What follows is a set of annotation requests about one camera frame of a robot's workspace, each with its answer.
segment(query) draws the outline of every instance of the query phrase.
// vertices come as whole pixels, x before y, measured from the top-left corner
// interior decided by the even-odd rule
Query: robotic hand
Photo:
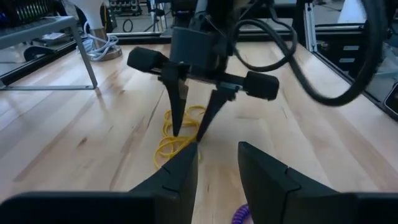
[[[279,81],[276,77],[261,72],[276,70],[286,63],[290,63],[294,75],[315,101],[327,106],[343,106],[358,97],[372,80],[382,54],[382,42],[387,29],[383,1],[362,0],[362,2],[368,15],[368,30],[371,33],[367,58],[352,87],[336,98],[320,95],[302,73],[293,57],[298,42],[296,31],[278,20],[274,0],[252,1],[251,6],[241,15],[238,9],[247,5],[248,0],[198,0],[189,27],[174,28],[170,58],[160,52],[138,47],[129,54],[127,64],[142,72],[159,76],[159,80],[163,82],[169,93],[175,136],[178,135],[182,125],[187,99],[188,86],[185,80],[191,78],[216,85],[198,130],[198,142],[221,107],[227,101],[235,99],[237,91],[245,91],[249,96],[265,100],[274,100],[279,89]],[[268,24],[251,18],[264,5],[275,23],[291,31],[290,49]],[[264,67],[255,67],[245,62],[236,48],[239,29],[245,25],[256,26],[268,33],[285,57],[275,64]],[[225,72],[228,58],[233,54],[251,70],[245,78]]]

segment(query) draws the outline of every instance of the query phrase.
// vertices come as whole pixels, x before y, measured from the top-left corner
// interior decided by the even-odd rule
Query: wooden table
[[[169,45],[148,45],[166,55]],[[94,63],[96,91],[0,93],[0,198],[29,190],[127,191],[155,172],[167,91],[157,77],[126,65],[124,56]],[[265,65],[281,58],[273,43],[239,44],[243,58]],[[349,85],[298,48],[296,58],[320,92]],[[228,71],[245,75],[236,58]],[[398,190],[398,124],[365,97],[341,108],[316,104],[289,66],[275,101],[239,93],[216,116],[199,145],[203,159],[193,223],[229,223],[245,203],[237,148],[247,141],[339,191]],[[84,83],[81,57],[70,53],[23,79],[33,85]],[[189,105],[207,105],[214,86],[189,81]]]

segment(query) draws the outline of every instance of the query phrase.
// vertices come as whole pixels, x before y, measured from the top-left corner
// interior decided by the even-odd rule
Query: purple coiled cord
[[[249,205],[242,205],[234,214],[232,224],[243,224],[245,219],[250,215]]]

